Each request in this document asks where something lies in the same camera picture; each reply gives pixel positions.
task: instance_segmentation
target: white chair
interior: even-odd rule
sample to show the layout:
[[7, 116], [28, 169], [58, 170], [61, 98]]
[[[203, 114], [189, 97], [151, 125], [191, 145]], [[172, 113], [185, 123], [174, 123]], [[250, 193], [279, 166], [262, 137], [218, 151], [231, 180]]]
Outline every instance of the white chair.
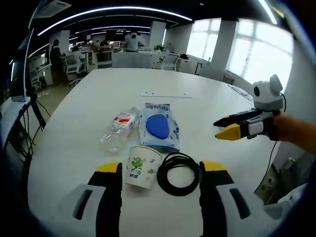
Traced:
[[162, 62], [154, 62], [154, 64], [159, 65], [161, 70], [167, 71], [177, 71], [176, 65], [179, 60], [180, 55], [175, 53], [166, 53]]
[[36, 69], [30, 71], [30, 76], [31, 76], [31, 84], [33, 87], [35, 87], [35, 90], [37, 90], [40, 85], [40, 77]]
[[[85, 59], [77, 59], [74, 54], [70, 54], [66, 56], [66, 74], [80, 74], [84, 72], [85, 70]], [[74, 79], [69, 85], [75, 84], [75, 86], [78, 84], [79, 81], [81, 81], [82, 78]]]

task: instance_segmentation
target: window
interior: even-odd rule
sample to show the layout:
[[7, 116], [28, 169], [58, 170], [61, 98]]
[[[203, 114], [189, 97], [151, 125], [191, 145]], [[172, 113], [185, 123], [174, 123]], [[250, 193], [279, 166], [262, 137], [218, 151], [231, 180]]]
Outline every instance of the window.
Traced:
[[221, 19], [195, 21], [190, 34], [187, 54], [211, 61], [220, 25]]
[[279, 77], [283, 90], [292, 67], [292, 34], [266, 23], [240, 19], [227, 70], [249, 83]]

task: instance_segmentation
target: white table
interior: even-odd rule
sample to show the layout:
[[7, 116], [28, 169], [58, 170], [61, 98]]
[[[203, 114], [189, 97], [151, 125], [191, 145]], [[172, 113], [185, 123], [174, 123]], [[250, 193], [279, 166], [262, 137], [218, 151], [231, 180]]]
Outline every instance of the white table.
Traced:
[[[187, 93], [192, 99], [141, 97], [141, 92]], [[115, 116], [134, 105], [170, 103], [180, 126], [181, 152], [196, 161], [219, 161], [235, 182], [251, 192], [261, 181], [273, 142], [265, 136], [252, 140], [217, 140], [212, 124], [225, 115], [251, 105], [227, 84], [195, 75], [152, 69], [98, 69], [87, 75], [61, 102], [47, 123], [31, 163], [28, 191], [31, 211], [42, 221], [58, 201], [105, 163], [126, 160], [131, 146], [139, 144], [134, 132], [119, 157], [108, 157], [99, 139]], [[191, 172], [178, 168], [170, 181], [186, 185]], [[121, 237], [192, 237], [202, 235], [199, 188], [174, 197], [154, 183], [136, 192], [124, 185], [120, 215]]]

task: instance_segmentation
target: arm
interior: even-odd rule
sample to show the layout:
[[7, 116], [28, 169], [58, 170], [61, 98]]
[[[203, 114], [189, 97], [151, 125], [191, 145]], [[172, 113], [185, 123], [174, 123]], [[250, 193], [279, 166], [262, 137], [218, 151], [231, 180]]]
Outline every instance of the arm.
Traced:
[[316, 124], [297, 120], [286, 114], [276, 116], [274, 124], [279, 129], [279, 140], [291, 142], [316, 154]]

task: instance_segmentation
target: coiled black cable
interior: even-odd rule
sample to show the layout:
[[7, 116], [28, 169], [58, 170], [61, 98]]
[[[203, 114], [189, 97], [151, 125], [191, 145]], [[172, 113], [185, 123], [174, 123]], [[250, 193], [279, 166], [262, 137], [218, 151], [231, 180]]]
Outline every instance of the coiled black cable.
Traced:
[[[194, 172], [193, 182], [184, 188], [178, 188], [170, 184], [167, 174], [168, 171], [177, 167], [187, 166]], [[157, 181], [159, 186], [166, 192], [174, 196], [185, 196], [194, 191], [199, 182], [199, 167], [198, 164], [188, 155], [173, 152], [165, 157], [157, 172]]]

